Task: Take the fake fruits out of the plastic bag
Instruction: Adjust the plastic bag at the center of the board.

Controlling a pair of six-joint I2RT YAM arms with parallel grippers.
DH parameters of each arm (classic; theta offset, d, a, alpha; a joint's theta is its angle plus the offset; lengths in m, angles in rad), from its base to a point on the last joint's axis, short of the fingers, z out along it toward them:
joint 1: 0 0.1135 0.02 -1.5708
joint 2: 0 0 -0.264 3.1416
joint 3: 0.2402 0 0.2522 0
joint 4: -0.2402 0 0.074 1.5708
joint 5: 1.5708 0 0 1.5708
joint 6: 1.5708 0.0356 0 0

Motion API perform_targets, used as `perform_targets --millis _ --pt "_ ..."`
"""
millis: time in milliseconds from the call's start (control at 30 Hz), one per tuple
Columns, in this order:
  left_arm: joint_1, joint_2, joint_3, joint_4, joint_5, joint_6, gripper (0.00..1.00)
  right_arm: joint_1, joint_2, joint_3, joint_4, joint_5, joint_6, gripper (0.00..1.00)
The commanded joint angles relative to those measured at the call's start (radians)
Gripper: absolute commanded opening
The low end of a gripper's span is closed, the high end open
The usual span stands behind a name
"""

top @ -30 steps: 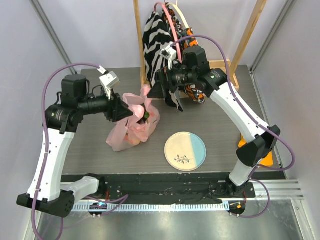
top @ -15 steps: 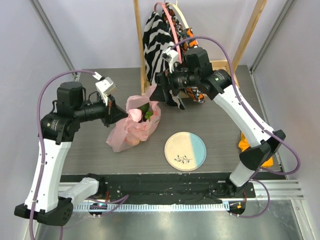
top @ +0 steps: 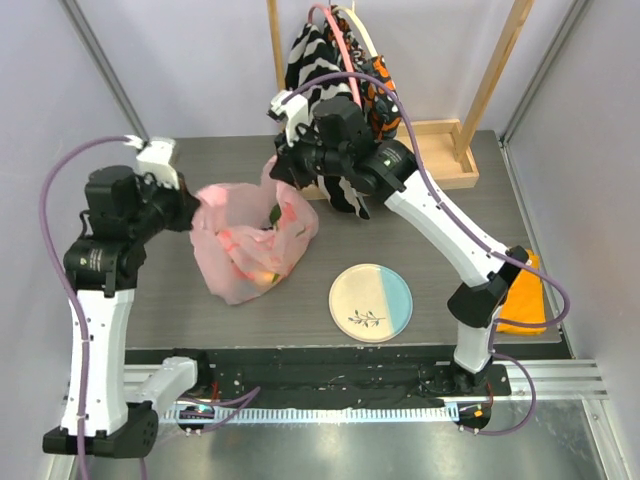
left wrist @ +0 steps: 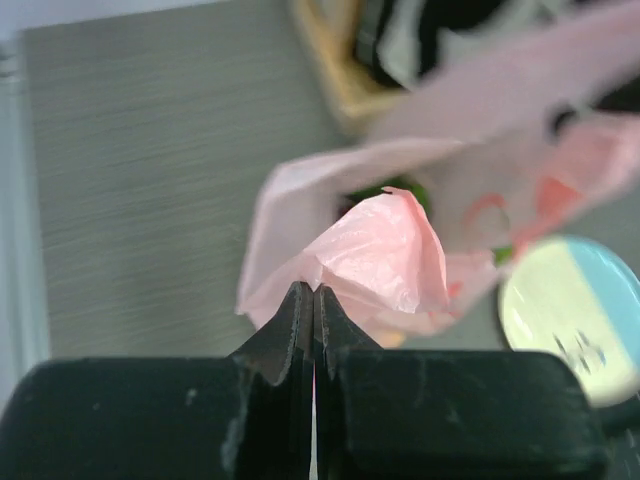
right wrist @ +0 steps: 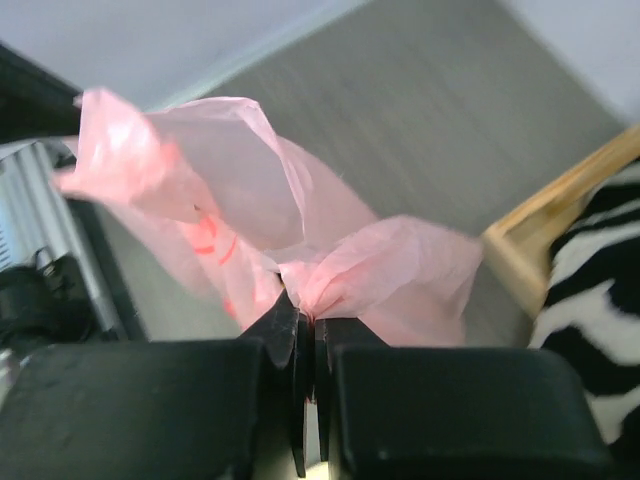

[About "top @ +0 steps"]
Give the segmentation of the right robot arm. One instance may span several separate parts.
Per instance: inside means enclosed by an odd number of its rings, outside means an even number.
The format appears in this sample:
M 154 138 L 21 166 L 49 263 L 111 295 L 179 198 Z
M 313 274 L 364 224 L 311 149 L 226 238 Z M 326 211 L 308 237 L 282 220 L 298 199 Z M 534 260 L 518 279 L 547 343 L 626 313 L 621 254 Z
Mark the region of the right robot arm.
M 455 392 L 477 393 L 493 362 L 496 311 L 527 263 L 526 250 L 507 248 L 470 220 L 437 187 L 417 148 L 376 139 L 355 102 L 338 96 L 309 109 L 305 97 L 282 91 L 268 114 L 284 125 L 274 140 L 273 179 L 305 188 L 321 177 L 344 178 L 416 228 L 457 271 L 461 284 L 447 302 L 458 322 L 448 376 Z

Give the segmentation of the fake mangosteen green leaves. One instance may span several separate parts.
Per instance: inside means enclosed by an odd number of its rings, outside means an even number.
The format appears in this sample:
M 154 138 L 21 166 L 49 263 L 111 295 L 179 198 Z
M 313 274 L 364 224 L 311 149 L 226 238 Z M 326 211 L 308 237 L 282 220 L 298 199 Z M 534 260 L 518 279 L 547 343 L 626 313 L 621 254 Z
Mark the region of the fake mangosteen green leaves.
M 269 213 L 268 218 L 268 229 L 278 229 L 278 222 L 282 216 L 281 207 L 279 204 L 276 204 Z

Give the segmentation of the pink plastic bag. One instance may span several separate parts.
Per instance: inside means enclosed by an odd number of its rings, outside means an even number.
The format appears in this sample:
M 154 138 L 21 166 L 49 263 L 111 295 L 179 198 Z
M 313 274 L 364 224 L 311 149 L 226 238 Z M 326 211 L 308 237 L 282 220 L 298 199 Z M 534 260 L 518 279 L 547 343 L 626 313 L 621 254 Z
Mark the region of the pink plastic bag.
M 211 184 L 196 193 L 201 205 L 190 232 L 194 257 L 211 294 L 229 305 L 253 300 L 289 276 L 318 233 L 310 203 L 270 177 L 275 160 L 264 165 L 258 184 Z M 278 229 L 268 229 L 276 204 L 282 212 Z M 258 271 L 277 272 L 279 282 L 258 285 Z

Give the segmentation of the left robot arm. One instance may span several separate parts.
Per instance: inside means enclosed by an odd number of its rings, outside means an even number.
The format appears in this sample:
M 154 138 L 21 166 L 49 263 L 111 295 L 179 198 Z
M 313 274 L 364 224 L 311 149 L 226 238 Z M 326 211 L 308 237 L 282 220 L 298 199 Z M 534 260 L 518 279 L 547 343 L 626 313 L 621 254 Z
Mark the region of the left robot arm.
M 42 447 L 49 454 L 143 459 L 156 442 L 160 416 L 184 393 L 200 399 L 213 385 L 196 356 L 171 356 L 133 393 L 124 389 L 126 330 L 145 245 L 164 230 L 190 230 L 200 203 L 173 168 L 99 169 L 85 196 L 81 218 L 91 230 L 63 257 L 72 295 L 68 399 Z

